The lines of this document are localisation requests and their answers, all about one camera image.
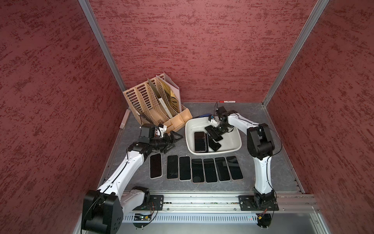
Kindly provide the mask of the black phone without case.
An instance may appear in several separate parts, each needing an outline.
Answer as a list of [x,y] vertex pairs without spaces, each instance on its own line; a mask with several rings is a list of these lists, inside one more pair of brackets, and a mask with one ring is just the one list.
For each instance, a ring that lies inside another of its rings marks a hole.
[[220,143],[215,142],[211,137],[208,137],[208,146],[214,152],[217,152],[222,147]]

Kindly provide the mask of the dark phone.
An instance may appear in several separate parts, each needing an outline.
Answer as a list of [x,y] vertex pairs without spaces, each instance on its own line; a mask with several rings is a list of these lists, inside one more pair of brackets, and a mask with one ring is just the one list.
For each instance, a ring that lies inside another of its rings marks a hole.
[[194,151],[196,153],[206,153],[208,151],[207,135],[205,132],[194,132]]

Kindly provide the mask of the small phone pink case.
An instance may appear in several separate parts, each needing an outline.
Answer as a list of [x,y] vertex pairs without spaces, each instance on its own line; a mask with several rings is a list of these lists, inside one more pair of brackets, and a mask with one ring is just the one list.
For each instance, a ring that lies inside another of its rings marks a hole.
[[231,178],[233,180],[243,179],[243,174],[242,174],[242,171],[241,171],[241,168],[240,168],[237,157],[236,156],[229,156],[229,157],[226,157],[226,160],[227,160],[227,163],[228,163]]

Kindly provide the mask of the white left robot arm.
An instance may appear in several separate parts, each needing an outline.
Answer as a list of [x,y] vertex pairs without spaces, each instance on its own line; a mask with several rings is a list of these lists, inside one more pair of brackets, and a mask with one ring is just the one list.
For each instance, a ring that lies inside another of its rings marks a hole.
[[136,186],[128,193],[125,188],[151,153],[166,153],[182,138],[174,131],[167,133],[165,125],[143,124],[138,141],[127,148],[124,160],[114,173],[97,190],[89,190],[85,195],[81,231],[115,234],[124,215],[137,207],[148,206],[148,188]]

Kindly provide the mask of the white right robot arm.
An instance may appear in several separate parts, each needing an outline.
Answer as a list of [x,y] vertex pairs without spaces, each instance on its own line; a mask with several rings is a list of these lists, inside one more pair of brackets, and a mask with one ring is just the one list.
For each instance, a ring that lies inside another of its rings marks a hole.
[[276,202],[276,192],[271,184],[270,163],[275,143],[269,126],[242,117],[236,111],[227,111],[223,106],[216,108],[218,125],[213,128],[212,138],[215,141],[236,128],[246,135],[247,150],[254,160],[255,185],[253,206],[265,210]]

